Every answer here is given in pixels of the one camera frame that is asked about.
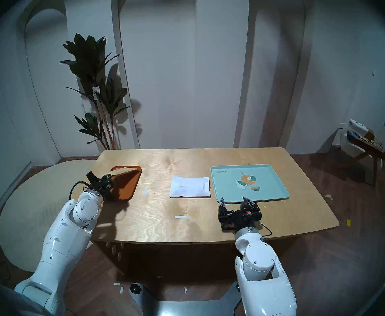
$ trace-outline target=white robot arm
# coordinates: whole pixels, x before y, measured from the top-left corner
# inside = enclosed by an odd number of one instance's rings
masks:
[[[78,201],[70,199],[63,206],[47,232],[36,271],[15,287],[37,303],[44,315],[65,314],[63,293],[69,273],[88,245],[103,196],[113,187],[110,174],[98,179],[90,172],[87,177],[88,189]],[[253,227],[261,217],[257,204],[245,197],[238,211],[227,211],[223,199],[219,205],[222,229],[235,230],[235,245],[243,255],[236,257],[235,270],[246,315],[295,316],[296,299],[289,279],[274,250]]]
[[[296,299],[288,276],[273,248],[263,242],[254,227],[261,220],[258,205],[244,197],[238,211],[219,204],[222,229],[235,230],[235,246],[242,258],[235,258],[235,271],[247,316],[295,316]]]
[[[42,306],[46,315],[65,314],[63,292],[69,273],[87,248],[96,226],[102,195],[113,187],[110,175],[98,179],[90,172],[87,177],[91,185],[78,201],[70,199],[63,206],[47,232],[36,271],[15,287],[16,292]]]

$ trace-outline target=metal base plate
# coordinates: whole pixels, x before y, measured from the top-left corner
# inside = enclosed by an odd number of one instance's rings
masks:
[[[207,301],[158,301],[150,295],[145,286],[136,284],[141,287],[141,292],[134,294],[130,290],[130,295],[140,306],[144,316],[232,316],[241,300],[241,293],[236,288],[237,282],[233,283],[219,300]]]

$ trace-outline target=round beige rug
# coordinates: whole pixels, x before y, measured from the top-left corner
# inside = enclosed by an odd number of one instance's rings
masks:
[[[0,215],[0,246],[15,266],[34,272],[42,256],[44,236],[68,201],[77,181],[95,161],[71,160],[32,176],[9,197]]]

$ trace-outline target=folded white cloth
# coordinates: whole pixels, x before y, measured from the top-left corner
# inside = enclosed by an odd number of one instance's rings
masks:
[[[171,197],[210,197],[210,180],[204,178],[173,177]]]

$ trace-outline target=black knob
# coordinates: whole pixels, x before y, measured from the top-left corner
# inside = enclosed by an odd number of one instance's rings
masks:
[[[133,283],[130,286],[130,290],[133,294],[140,294],[141,292],[141,286],[139,286],[137,283]]]

